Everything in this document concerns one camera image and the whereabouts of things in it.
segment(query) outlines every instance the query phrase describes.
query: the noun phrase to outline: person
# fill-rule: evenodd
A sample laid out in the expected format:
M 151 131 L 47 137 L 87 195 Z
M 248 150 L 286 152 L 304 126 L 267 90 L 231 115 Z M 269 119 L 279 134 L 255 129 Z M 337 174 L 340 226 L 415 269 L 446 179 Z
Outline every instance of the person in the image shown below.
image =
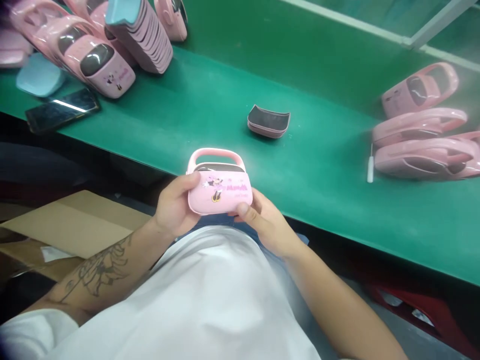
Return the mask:
M 281 259 L 339 357 L 407 358 L 374 311 L 256 189 L 251 206 L 229 215 L 255 230 L 260 246 L 234 227 L 191 231 L 201 217 L 187 193 L 199 181 L 198 172 L 177 177 L 145 225 L 2 325 L 10 358 L 319 359 L 263 247 Z

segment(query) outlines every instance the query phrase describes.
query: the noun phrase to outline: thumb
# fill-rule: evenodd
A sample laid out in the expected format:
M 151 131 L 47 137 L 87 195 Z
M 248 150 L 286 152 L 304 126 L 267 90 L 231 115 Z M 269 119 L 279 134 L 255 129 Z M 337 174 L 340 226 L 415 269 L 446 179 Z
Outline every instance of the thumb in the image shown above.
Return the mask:
M 177 198 L 188 190 L 196 187 L 200 182 L 200 174 L 198 171 L 194 171 L 188 175 L 178 176 L 173 180 L 168 188 L 170 188 L 170 195 L 173 198 Z
M 236 207 L 236 212 L 240 218 L 250 225 L 257 233 L 265 233 L 269 222 L 266 221 L 253 207 L 249 206 L 246 202 L 240 203 Z

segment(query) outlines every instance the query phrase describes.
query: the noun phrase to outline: cardboard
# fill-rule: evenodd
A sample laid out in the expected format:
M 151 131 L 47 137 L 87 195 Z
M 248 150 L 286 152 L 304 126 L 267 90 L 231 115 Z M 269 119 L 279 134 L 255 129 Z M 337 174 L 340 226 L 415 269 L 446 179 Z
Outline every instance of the cardboard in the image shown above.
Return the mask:
M 36 271 L 56 282 L 62 280 L 84 261 L 80 257 L 70 257 L 51 261 L 47 264 L 44 262 L 40 249 L 44 246 L 43 242 L 27 239 L 18 242 L 2 243 L 0 244 L 0 252 L 7 255 L 10 259 L 24 264 L 25 271 Z
M 11 219 L 0 224 L 0 235 L 4 235 L 0 236 L 0 280 L 36 271 L 57 282 L 84 259 L 127 237 L 151 218 L 86 190 L 33 210 L 0 207 L 0 217 Z M 41 248 L 47 245 L 76 257 L 45 263 Z
M 150 218 L 83 190 L 6 221 L 0 228 L 87 259 L 127 237 Z

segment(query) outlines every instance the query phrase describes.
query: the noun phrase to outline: blue jeans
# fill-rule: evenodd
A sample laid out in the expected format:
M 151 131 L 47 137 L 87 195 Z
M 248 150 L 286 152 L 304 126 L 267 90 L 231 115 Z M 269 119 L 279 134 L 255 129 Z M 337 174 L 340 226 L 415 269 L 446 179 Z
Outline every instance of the blue jeans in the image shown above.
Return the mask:
M 224 226 L 235 228 L 247 234 L 258 244 L 258 246 L 260 247 L 260 250 L 263 252 L 266 259 L 270 263 L 270 266 L 273 272 L 275 273 L 275 275 L 277 276 L 278 281 L 283 287 L 298 323 L 303 328 L 303 330 L 307 332 L 312 325 L 313 316 L 310 310 L 308 309 L 308 306 L 305 303 L 302 295 L 300 294 L 300 291 L 295 285 L 292 277 L 290 276 L 287 270 L 287 266 L 285 265 L 285 262 L 278 256 L 275 256 L 272 252 L 267 250 L 265 246 L 262 245 L 259 239 L 259 235 L 248 224 L 244 222 L 234 222 L 234 217 L 228 216 L 225 213 L 215 214 L 215 215 L 206 215 L 200 218 L 200 220 L 193 227 L 192 230 L 187 232 L 185 235 L 180 236 L 176 241 L 177 242 L 180 241 L 183 237 L 194 232 L 195 230 L 198 230 L 200 228 L 203 228 L 205 226 L 210 226 L 210 225 L 224 225 Z M 297 233 L 297 236 L 300 238 L 300 240 L 303 243 L 305 243 L 306 245 L 309 244 L 309 239 L 305 235 Z

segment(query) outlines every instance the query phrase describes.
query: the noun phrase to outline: white t-shirt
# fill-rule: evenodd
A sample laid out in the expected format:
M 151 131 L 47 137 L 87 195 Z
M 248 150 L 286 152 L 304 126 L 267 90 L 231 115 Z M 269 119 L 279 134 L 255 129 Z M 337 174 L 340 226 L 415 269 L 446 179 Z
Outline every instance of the white t-shirt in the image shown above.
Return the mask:
M 125 300 L 82 327 L 41 309 L 0 327 L 14 359 L 319 359 L 259 246 L 227 226 L 172 245 Z

